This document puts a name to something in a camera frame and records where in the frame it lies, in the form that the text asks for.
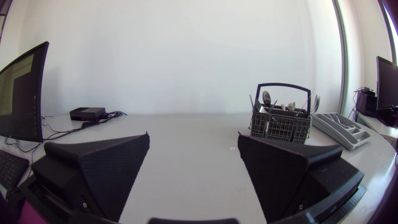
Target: white wall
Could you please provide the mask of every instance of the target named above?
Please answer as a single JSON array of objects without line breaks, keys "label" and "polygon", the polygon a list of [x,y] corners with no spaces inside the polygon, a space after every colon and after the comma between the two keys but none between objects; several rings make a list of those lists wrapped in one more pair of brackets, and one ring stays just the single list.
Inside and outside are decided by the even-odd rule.
[{"label": "white wall", "polygon": [[[258,83],[303,86],[337,111],[333,5],[315,0],[14,0],[22,54],[49,41],[42,114],[104,106],[127,113],[249,113]],[[274,91],[272,100],[306,97]]]},{"label": "white wall", "polygon": [[363,86],[377,90],[376,57],[391,60],[391,48],[386,23],[377,1],[339,2],[348,45],[349,84],[346,110],[343,113],[348,116],[355,106],[355,90]]},{"label": "white wall", "polygon": [[10,12],[0,42],[0,69],[17,58],[19,53],[19,39],[27,9],[26,0],[13,0]]}]

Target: desk surface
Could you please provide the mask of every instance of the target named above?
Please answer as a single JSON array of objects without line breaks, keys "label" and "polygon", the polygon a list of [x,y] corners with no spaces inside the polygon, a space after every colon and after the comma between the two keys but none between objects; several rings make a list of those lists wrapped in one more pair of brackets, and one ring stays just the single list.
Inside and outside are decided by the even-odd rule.
[{"label": "desk surface", "polygon": [[[121,215],[121,223],[147,223],[152,217],[181,220],[237,218],[240,223],[265,223],[250,176],[238,150],[238,131],[250,134],[250,114],[129,115],[113,119],[56,140],[78,143],[144,134],[150,148]],[[57,131],[77,128],[81,122],[68,116],[46,118]],[[363,146],[344,150],[342,157],[365,173],[368,189],[343,223],[366,223],[381,201],[395,171],[395,151],[380,135],[366,128],[372,138]],[[44,128],[44,136],[52,131]],[[0,147],[36,161],[12,146]],[[332,138],[311,127],[306,144],[336,144]],[[34,144],[19,141],[23,149]]]},{"label": "desk surface", "polygon": [[372,118],[358,113],[358,116],[374,131],[381,134],[383,137],[397,140],[398,128],[388,127],[379,121],[377,118]]}]

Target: computer monitor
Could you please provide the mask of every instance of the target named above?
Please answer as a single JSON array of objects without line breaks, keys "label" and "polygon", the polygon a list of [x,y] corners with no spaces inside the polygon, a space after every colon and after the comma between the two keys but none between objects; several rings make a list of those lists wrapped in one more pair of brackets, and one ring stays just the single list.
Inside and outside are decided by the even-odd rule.
[{"label": "computer monitor", "polygon": [[48,42],[12,61],[0,72],[0,135],[42,142],[40,99]]},{"label": "computer monitor", "polygon": [[377,108],[398,106],[398,67],[377,57]]}]

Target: black keyboard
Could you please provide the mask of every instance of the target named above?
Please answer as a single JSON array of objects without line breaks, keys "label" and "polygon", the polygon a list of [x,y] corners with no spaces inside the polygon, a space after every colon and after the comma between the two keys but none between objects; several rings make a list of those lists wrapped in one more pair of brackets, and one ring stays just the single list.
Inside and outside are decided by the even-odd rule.
[{"label": "black keyboard", "polygon": [[7,190],[17,187],[29,161],[0,150],[0,184]]}]

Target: wire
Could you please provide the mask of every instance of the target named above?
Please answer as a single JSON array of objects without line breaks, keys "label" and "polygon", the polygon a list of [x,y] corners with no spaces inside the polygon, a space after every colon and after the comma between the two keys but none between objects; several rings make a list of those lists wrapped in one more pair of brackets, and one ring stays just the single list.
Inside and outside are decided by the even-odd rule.
[{"label": "wire", "polygon": [[353,114],[353,121],[355,121],[355,117],[356,117],[356,115],[358,115],[358,112],[356,111],[356,101],[355,101],[355,96],[356,96],[356,94],[362,89],[363,87],[359,87],[358,89],[356,89],[355,91],[354,91],[354,96],[353,96],[353,102],[354,102],[354,107],[353,107],[353,109],[351,110],[351,112],[349,112],[349,115],[348,115],[348,117],[350,117],[351,116],[351,113],[352,112],[354,112],[354,114]]},{"label": "wire", "polygon": [[58,139],[58,138],[62,138],[64,136],[68,135],[68,134],[71,134],[71,133],[74,133],[74,132],[77,132],[77,131],[81,131],[81,130],[86,129],[86,128],[90,128],[92,126],[96,126],[96,125],[99,125],[99,124],[104,124],[104,123],[108,122],[109,120],[111,120],[113,118],[117,118],[117,117],[122,116],[122,115],[127,115],[127,114],[123,113],[122,111],[113,111],[113,112],[110,112],[110,113],[105,113],[105,114],[103,114],[101,116],[101,120],[99,120],[97,122],[96,121],[84,122],[80,128],[72,129],[72,130],[69,130],[69,131],[55,131],[54,134],[52,134],[48,138],[44,139],[44,141],[55,140],[55,139]]},{"label": "wire", "polygon": [[81,130],[83,130],[83,129],[86,129],[86,128],[89,128],[89,127],[92,127],[92,126],[96,126],[96,125],[99,125],[99,124],[106,123],[106,122],[108,122],[109,120],[111,120],[111,119],[113,119],[113,118],[117,118],[117,117],[122,116],[122,115],[127,115],[127,114],[126,114],[126,113],[123,113],[122,111],[113,111],[113,112],[110,112],[110,113],[105,113],[105,114],[103,114],[103,115],[100,117],[100,120],[99,120],[99,121],[85,122],[85,123],[83,123],[83,125],[82,125],[81,128],[76,128],[76,129],[72,129],[72,130],[69,130],[69,131],[56,131],[56,130],[52,129],[51,125],[49,125],[49,124],[43,124],[43,120],[45,120],[45,118],[52,118],[52,116],[44,116],[44,117],[42,116],[42,126],[49,127],[53,132],[55,132],[55,133],[51,134],[48,138],[43,139],[43,141],[39,142],[35,147],[33,147],[32,149],[26,150],[26,151],[23,150],[23,149],[21,149],[21,148],[18,146],[18,144],[16,144],[16,143],[8,143],[8,142],[7,142],[8,138],[6,138],[6,139],[4,140],[4,143],[5,143],[6,145],[9,145],[9,146],[17,147],[21,152],[24,152],[24,153],[32,152],[32,163],[33,163],[33,153],[34,153],[34,152],[36,151],[36,149],[37,149],[40,145],[42,145],[45,141],[50,141],[50,140],[55,140],[55,139],[62,138],[62,137],[64,137],[64,136],[68,135],[68,134],[71,134],[71,133],[74,133],[74,132],[77,132],[77,131],[81,131]]}]

